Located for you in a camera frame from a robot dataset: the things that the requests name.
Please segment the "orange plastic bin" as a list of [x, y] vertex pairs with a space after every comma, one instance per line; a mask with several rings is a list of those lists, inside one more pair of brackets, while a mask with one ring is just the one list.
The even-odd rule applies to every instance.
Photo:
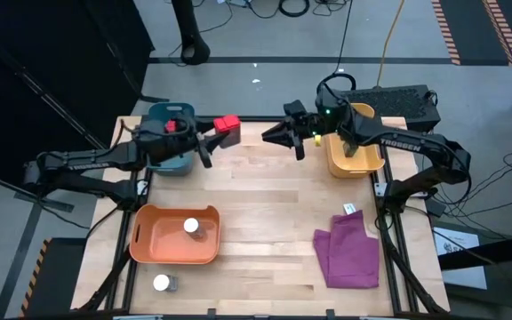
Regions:
[[[195, 241], [183, 229], [187, 218], [197, 218], [206, 232]], [[204, 209], [169, 209], [142, 206], [135, 217], [130, 254], [140, 263], [203, 265], [215, 259], [220, 248], [220, 214]]]

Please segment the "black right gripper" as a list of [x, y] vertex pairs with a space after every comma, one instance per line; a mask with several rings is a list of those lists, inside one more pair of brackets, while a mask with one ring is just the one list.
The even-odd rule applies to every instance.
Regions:
[[295, 119], [285, 118], [262, 133], [264, 141], [284, 147], [295, 147], [297, 160], [305, 157], [303, 141], [323, 136], [327, 126], [323, 117], [316, 113], [307, 113]]

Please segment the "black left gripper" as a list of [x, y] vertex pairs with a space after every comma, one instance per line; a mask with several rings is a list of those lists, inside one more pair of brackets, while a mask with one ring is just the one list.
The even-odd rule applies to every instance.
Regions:
[[216, 148], [225, 148], [224, 144], [229, 136], [228, 132], [218, 132], [213, 135], [205, 135], [214, 128], [212, 118], [199, 118], [186, 116], [188, 130], [186, 133], [185, 151], [195, 151], [199, 155], [204, 168], [211, 168], [210, 155]]

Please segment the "black perforated computer case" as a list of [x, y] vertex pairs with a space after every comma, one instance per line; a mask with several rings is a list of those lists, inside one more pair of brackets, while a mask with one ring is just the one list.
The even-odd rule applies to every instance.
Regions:
[[[390, 129], [382, 123], [383, 117], [402, 117], [408, 130], [430, 132], [440, 122], [437, 101], [437, 93], [424, 84], [332, 92], [323, 88], [317, 94], [318, 118], [313, 128], [319, 133], [342, 129], [378, 133]], [[351, 103], [370, 106], [374, 117], [360, 116], [351, 109]]]

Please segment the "purple cloth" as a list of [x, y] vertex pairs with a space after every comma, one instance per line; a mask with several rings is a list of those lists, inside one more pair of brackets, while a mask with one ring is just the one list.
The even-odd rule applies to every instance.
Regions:
[[379, 241], [367, 235], [362, 210], [332, 216], [330, 231], [315, 230], [313, 246], [327, 288], [379, 286]]

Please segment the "black metal beam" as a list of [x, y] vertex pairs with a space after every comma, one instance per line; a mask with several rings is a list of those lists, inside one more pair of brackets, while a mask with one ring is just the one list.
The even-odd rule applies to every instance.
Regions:
[[512, 261], [512, 239], [484, 244], [438, 257], [442, 270], [472, 268]]

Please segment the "yellow plastic bin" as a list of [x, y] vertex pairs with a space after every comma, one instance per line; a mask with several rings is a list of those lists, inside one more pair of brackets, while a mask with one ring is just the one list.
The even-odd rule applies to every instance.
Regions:
[[381, 169], [385, 160], [381, 157], [379, 146], [358, 146], [353, 157], [345, 157], [343, 144], [345, 139], [338, 132], [323, 136], [327, 155], [327, 167], [332, 176], [339, 179], [361, 179]]

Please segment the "black pole stand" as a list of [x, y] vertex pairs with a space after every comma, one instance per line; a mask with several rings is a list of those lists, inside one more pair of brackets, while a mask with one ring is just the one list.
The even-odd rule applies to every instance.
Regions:
[[204, 64], [211, 50], [197, 26], [192, 0], [172, 0], [172, 8], [180, 31], [181, 61], [192, 66]]

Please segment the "white paper sheet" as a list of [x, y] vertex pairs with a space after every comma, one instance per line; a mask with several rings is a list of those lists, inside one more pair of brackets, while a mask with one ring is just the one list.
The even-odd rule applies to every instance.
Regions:
[[[480, 245], [477, 235], [447, 228], [433, 228], [436, 251], [439, 256], [452, 252], [460, 252]], [[446, 284], [455, 284], [475, 289], [486, 290], [487, 283], [483, 266], [442, 270]]]

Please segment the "bagel seasoning jar white lid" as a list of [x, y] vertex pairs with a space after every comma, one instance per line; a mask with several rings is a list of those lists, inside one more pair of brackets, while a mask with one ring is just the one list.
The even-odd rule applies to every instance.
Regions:
[[204, 241], [206, 239], [204, 226], [197, 218], [187, 218], [183, 223], [183, 229], [195, 241]]
[[157, 275], [153, 280], [153, 287], [159, 292], [176, 292], [178, 289], [178, 278], [166, 274]]

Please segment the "black curtain panel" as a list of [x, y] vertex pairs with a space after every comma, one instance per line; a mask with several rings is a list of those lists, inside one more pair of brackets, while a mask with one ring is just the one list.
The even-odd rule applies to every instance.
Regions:
[[154, 50], [134, 0], [0, 0], [0, 47], [102, 145]]

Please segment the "teal plastic bin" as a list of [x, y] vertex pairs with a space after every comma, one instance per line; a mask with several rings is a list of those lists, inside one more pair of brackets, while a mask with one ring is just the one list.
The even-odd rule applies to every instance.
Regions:
[[[143, 121], [149, 119], [166, 122], [178, 114], [185, 116], [194, 116], [194, 108], [183, 102], [159, 102], [152, 105], [148, 114], [142, 118]], [[193, 152], [187, 152], [183, 156], [176, 156], [158, 164], [148, 162], [148, 168], [160, 176], [185, 176], [193, 168]]]

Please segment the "black aluminium table frame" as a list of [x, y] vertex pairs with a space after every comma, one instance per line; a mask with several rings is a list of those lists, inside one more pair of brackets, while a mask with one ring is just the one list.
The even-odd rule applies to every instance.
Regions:
[[[130, 262], [107, 300], [108, 308], [161, 315], [391, 316], [422, 310], [401, 272], [380, 265], [380, 284], [367, 290], [329, 289], [312, 245], [316, 229], [352, 203], [364, 213], [369, 236], [376, 229], [373, 178], [339, 180], [327, 169], [323, 147], [308, 142], [306, 156], [262, 141], [272, 116], [247, 116], [239, 145], [218, 149], [212, 167], [196, 164], [185, 177], [150, 180], [148, 202], [163, 208], [215, 207], [220, 250], [205, 265]], [[178, 278], [176, 292], [153, 287], [157, 275]]]

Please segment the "black floor mat striped edge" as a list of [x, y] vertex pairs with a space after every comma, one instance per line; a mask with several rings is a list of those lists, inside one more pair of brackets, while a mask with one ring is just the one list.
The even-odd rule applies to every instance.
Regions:
[[83, 238], [47, 238], [20, 306], [20, 317], [67, 314], [74, 296], [86, 241]]

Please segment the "black power brick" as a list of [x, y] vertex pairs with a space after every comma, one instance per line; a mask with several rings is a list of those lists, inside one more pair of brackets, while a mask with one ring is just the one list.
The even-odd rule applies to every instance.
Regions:
[[426, 209], [429, 215], [440, 218], [446, 211], [446, 205], [429, 198], [425, 201]]

